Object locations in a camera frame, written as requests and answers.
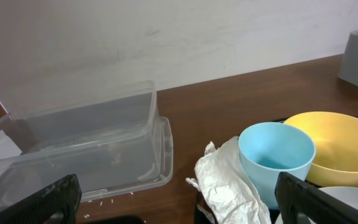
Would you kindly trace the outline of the white napkin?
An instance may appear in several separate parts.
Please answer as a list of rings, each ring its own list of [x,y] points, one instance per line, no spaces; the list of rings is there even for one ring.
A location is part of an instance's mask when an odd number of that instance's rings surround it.
[[[195,175],[186,181],[203,196],[208,207],[196,207],[212,223],[271,222],[269,209],[241,166],[237,136],[219,148],[210,142],[195,165]]]

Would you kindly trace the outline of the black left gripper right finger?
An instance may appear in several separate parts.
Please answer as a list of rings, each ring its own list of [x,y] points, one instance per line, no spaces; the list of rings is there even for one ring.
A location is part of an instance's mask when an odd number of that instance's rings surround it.
[[[281,172],[275,196],[284,223],[358,224],[358,209],[287,172]]]

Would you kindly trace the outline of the yellow plastic bowl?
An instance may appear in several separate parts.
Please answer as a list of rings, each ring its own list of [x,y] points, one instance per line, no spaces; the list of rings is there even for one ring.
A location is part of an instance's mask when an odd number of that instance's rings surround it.
[[[358,187],[358,118],[312,111],[291,116],[284,123],[305,132],[316,145],[307,181],[322,187]]]

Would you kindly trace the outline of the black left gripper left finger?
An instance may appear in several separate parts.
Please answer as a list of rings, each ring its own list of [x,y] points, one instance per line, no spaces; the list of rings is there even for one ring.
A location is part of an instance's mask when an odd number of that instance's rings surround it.
[[[76,174],[69,174],[0,211],[0,224],[74,223],[81,201]]]

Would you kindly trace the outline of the light blue plastic cup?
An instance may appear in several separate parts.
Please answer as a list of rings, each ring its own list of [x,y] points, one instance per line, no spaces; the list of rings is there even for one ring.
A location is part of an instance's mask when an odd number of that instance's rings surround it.
[[[280,172],[305,180],[316,155],[313,140],[302,130],[285,123],[264,122],[241,132],[239,158],[261,201],[277,210],[275,187]]]

